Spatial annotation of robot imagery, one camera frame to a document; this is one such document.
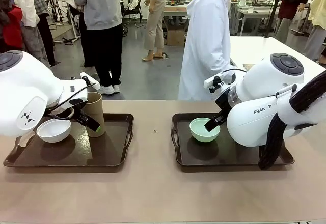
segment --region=brown tray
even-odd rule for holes
[[[223,166],[256,166],[259,170],[259,147],[247,148],[238,144],[230,136],[227,125],[221,126],[218,137],[209,143],[201,143],[191,135],[189,124],[193,119],[212,118],[214,113],[175,114],[172,118],[172,142],[175,147],[176,160],[185,172],[224,171]],[[283,144],[280,157],[275,162],[278,166],[293,164],[294,159]]]
[[[132,140],[133,115],[104,114],[104,121],[106,133],[98,138],[89,138],[85,126],[74,121],[70,135],[58,143],[46,143],[34,135],[22,147],[18,137],[4,166],[118,168]]]

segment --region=red cloth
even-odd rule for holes
[[[13,47],[22,48],[23,41],[20,28],[22,19],[21,8],[13,5],[12,10],[8,12],[7,15],[10,19],[10,24],[3,28],[5,43]]]
[[[279,19],[293,19],[298,6],[298,3],[291,3],[289,0],[282,0],[279,10]]]

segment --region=hand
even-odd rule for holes
[[[148,6],[149,6],[149,1],[150,1],[150,0],[145,0],[145,1],[144,1],[145,7],[148,7]]]
[[[149,11],[151,14],[154,13],[154,7],[155,7],[155,5],[153,5],[153,4],[150,4],[149,7],[148,7],[148,11]]]
[[[297,8],[299,12],[302,12],[305,9],[305,4],[300,4]]]

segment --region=cup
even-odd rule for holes
[[[102,95],[96,92],[88,92],[87,101],[88,102],[84,106],[83,111],[101,125],[101,129],[98,132],[86,127],[87,134],[89,137],[102,136],[105,133]]]

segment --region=green bowl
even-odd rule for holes
[[[192,136],[203,143],[208,143],[217,138],[220,133],[220,127],[216,127],[213,131],[207,131],[205,124],[209,121],[209,118],[197,118],[190,122],[190,132]]]

